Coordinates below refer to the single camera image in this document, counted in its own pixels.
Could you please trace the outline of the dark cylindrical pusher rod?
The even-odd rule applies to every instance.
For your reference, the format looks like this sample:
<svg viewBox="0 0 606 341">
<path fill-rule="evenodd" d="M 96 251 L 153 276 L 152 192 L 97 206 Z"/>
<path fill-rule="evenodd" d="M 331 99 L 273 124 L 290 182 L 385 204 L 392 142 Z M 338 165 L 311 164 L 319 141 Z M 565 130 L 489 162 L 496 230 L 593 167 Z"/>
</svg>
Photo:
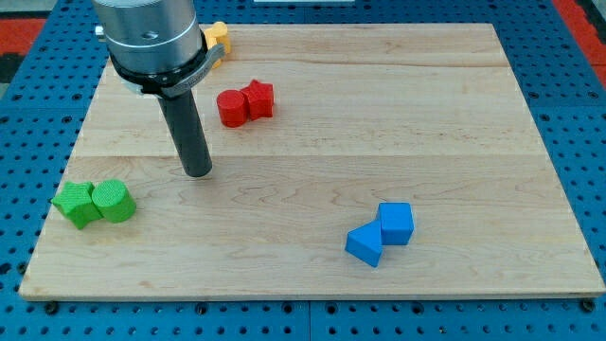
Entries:
<svg viewBox="0 0 606 341">
<path fill-rule="evenodd" d="M 192 92 L 158 101 L 186 175 L 207 175 L 212 160 Z"/>
</svg>

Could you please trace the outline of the black clamp ring with bracket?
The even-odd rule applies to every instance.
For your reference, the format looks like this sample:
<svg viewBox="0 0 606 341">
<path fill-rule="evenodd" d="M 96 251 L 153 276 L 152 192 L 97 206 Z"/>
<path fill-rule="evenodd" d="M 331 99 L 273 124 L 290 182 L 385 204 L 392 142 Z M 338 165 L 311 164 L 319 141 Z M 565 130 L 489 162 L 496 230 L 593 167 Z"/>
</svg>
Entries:
<svg viewBox="0 0 606 341">
<path fill-rule="evenodd" d="M 155 95 L 162 99 L 174 99 L 190 91 L 205 78 L 213 65 L 225 56 L 225 45 L 216 44 L 203 48 L 193 59 L 166 72 L 139 73 L 119 63 L 110 53 L 110 60 L 116 73 L 134 87 L 140 95 Z"/>
</svg>

